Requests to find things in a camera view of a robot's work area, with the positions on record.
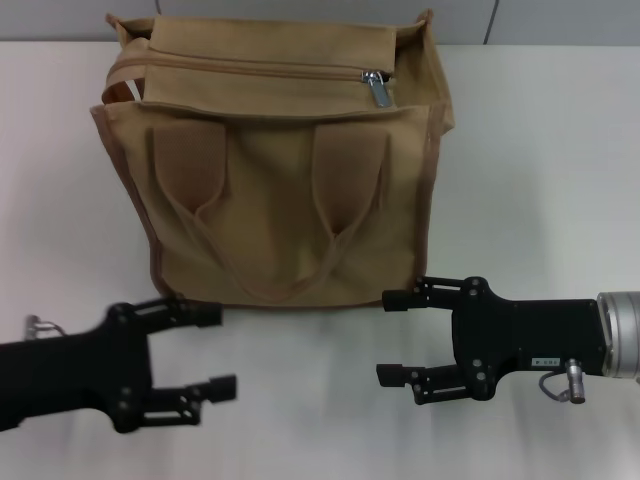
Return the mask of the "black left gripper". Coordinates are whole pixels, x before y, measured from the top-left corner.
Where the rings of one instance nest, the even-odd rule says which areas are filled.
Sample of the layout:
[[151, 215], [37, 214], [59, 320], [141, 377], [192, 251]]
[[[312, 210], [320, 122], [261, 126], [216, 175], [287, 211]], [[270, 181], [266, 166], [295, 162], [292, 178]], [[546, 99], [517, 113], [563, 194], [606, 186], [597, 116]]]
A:
[[141, 422], [144, 428], [199, 425], [204, 403], [236, 399], [236, 376], [152, 389], [147, 335], [220, 326], [222, 318], [220, 303], [168, 297], [135, 306], [116, 304], [99, 325], [83, 333], [3, 344], [1, 429], [81, 409], [106, 414], [119, 433], [131, 432]]

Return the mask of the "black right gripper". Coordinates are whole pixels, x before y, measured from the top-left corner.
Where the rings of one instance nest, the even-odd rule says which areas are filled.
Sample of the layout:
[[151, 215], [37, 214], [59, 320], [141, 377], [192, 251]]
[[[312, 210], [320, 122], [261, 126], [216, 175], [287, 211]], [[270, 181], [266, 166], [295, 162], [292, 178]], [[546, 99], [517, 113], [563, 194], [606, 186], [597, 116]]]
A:
[[565, 372], [575, 362], [601, 376], [606, 342], [596, 301], [507, 300], [480, 277], [417, 277], [408, 290], [385, 290], [386, 312], [452, 311], [456, 364], [410, 367], [378, 364], [385, 388], [411, 388], [416, 405], [472, 398], [488, 401], [498, 382], [519, 371]]

